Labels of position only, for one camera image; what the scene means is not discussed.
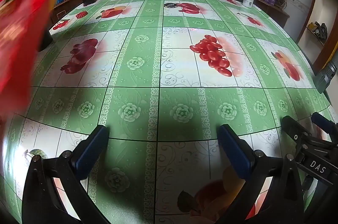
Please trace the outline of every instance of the red grapes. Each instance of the red grapes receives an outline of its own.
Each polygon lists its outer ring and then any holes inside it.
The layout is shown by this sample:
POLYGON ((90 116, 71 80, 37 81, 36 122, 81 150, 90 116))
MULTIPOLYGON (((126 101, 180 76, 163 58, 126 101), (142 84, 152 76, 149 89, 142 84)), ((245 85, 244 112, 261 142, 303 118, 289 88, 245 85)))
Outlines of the red grapes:
POLYGON ((230 66, 229 60, 223 58, 225 53, 219 50, 222 46, 217 43, 217 39, 208 34, 204 37, 195 46, 191 45, 190 49, 199 53, 199 57, 203 61, 208 61, 209 67, 214 68, 222 75, 232 76, 231 71, 227 69, 230 66))

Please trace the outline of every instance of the red snack package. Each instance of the red snack package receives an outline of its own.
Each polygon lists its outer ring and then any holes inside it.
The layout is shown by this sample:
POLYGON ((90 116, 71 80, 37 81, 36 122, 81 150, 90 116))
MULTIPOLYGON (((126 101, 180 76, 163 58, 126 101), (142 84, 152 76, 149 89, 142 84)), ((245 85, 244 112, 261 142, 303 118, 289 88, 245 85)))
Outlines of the red snack package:
POLYGON ((27 107, 34 59, 56 0, 0 0, 0 115, 27 107))

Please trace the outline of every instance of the red plastic bag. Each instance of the red plastic bag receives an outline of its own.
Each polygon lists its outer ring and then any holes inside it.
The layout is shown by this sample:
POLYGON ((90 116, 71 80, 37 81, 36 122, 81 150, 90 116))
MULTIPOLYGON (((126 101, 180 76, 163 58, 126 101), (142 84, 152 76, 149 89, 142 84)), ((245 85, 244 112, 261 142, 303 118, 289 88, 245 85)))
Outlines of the red plastic bag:
POLYGON ((0 0, 0 115, 27 107, 31 76, 56 0, 0 0))

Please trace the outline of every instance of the screw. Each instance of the screw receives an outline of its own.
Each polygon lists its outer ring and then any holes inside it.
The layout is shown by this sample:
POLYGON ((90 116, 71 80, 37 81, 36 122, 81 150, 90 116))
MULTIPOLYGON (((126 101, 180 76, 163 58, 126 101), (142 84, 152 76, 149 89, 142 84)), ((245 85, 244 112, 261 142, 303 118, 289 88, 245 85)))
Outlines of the screw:
POLYGON ((290 160, 290 161, 293 161, 293 155, 292 154, 287 154, 286 155, 286 158, 288 159, 288 160, 290 160))
POLYGON ((255 155, 256 155, 257 157, 262 157, 262 156, 264 156, 264 153, 263 153, 263 151, 261 151, 261 150, 256 150, 256 151, 255 151, 255 155))
POLYGON ((71 151, 64 151, 63 153, 62 153, 62 156, 64 157, 64 158, 67 158, 67 157, 69 157, 70 155, 71 155, 71 151))
POLYGON ((32 160, 33 160, 34 162, 36 162, 36 161, 38 161, 40 158, 41 158, 41 156, 39 156, 39 155, 37 154, 37 155, 33 156, 32 160))

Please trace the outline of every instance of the blue gripper pad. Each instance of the blue gripper pad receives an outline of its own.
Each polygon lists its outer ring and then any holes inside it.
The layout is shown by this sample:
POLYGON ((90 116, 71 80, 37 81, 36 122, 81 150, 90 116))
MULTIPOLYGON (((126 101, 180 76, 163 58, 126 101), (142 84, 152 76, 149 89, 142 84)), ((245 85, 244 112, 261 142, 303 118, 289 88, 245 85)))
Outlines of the blue gripper pad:
POLYGON ((99 155, 108 144, 109 129, 97 125, 85 140, 82 140, 73 151, 71 164, 77 180, 84 180, 89 176, 99 155))
POLYGON ((316 124, 324 132, 330 134, 333 132, 333 123, 321 114, 315 112, 311 116, 312 123, 316 124))
POLYGON ((248 143, 240 139, 228 124, 219 127, 217 138, 238 177, 245 180, 250 178, 255 157, 248 143))

